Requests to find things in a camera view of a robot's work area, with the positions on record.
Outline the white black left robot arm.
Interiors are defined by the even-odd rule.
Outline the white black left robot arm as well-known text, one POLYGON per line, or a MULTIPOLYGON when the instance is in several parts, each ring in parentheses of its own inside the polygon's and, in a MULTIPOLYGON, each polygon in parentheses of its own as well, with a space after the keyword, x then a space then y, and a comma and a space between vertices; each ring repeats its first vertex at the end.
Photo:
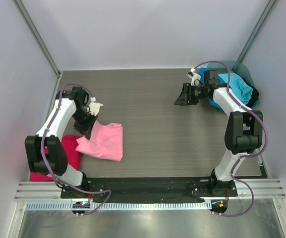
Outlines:
POLYGON ((71 90, 59 91, 42 128, 25 139, 30 171, 51 177, 62 188, 87 191, 87 177, 69 164, 62 137, 69 120, 74 119, 75 130, 89 139, 102 106, 80 85, 74 85, 71 90))

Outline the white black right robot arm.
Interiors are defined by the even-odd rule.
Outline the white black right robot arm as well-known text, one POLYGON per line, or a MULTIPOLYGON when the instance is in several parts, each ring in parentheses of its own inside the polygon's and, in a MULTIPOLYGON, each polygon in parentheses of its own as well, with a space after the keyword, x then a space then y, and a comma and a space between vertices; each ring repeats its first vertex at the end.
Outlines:
POLYGON ((224 135, 225 154, 213 169, 207 183, 193 183, 195 197, 237 196, 234 174, 245 158, 262 145, 263 114, 245 106, 236 98, 232 89, 221 83, 216 70, 208 70, 203 76, 193 68, 188 72, 191 81, 183 84, 175 101, 176 106, 196 105, 201 99, 211 99, 219 104, 228 116, 224 135))

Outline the light pink t shirt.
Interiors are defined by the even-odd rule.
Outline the light pink t shirt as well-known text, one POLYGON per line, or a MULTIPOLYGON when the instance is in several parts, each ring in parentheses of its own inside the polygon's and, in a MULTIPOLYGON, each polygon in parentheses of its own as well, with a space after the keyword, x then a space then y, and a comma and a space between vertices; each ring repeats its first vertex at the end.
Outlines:
POLYGON ((103 160, 120 162, 123 158, 123 126, 120 123, 102 125, 96 121, 91 136, 76 140, 76 151, 103 160))

